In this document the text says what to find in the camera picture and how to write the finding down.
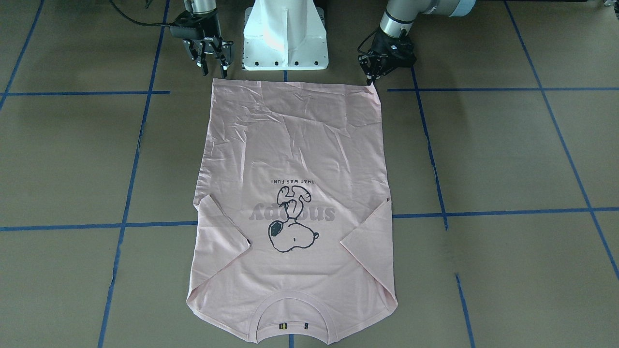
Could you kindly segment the right silver-grey robot arm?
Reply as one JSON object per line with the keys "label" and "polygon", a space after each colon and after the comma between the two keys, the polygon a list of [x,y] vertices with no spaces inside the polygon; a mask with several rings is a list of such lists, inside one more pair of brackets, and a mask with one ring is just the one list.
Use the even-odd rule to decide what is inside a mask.
{"label": "right silver-grey robot arm", "polygon": [[172,37],[181,38],[192,61],[208,75],[207,55],[219,62],[221,76],[234,61],[234,42],[225,41],[221,35],[217,5],[214,0],[185,0],[185,11],[169,26]]}

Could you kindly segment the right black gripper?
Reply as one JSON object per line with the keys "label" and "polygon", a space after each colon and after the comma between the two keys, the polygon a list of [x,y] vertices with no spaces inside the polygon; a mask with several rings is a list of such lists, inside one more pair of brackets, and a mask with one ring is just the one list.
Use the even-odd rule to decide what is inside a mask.
{"label": "right black gripper", "polygon": [[209,73],[206,54],[212,54],[220,64],[221,77],[226,79],[230,58],[234,57],[234,42],[223,39],[218,11],[207,14],[183,11],[169,26],[169,31],[173,37],[183,40],[186,52],[190,58],[195,58],[203,76]]}

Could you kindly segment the left silver-grey robot arm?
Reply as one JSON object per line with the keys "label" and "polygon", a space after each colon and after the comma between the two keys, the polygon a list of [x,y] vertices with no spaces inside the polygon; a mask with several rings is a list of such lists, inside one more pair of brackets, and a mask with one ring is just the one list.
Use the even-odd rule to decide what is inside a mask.
{"label": "left silver-grey robot arm", "polygon": [[474,0],[390,0],[378,28],[357,48],[366,84],[370,86],[398,68],[414,66],[416,56],[409,35],[420,14],[464,17],[475,3]]}

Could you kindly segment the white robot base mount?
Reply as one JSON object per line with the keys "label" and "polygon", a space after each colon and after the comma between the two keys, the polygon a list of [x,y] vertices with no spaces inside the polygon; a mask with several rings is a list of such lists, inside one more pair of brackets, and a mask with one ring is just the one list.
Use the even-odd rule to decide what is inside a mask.
{"label": "white robot base mount", "polygon": [[324,12],[312,0],[257,0],[245,10],[243,68],[311,71],[329,65]]}

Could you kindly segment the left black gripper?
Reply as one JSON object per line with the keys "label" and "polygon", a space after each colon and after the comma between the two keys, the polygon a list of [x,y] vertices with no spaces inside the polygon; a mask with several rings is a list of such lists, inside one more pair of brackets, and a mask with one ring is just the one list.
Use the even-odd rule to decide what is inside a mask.
{"label": "left black gripper", "polygon": [[416,63],[413,49],[414,44],[406,29],[400,29],[396,37],[375,29],[358,46],[358,62],[366,81],[374,84],[396,68],[411,68]]}

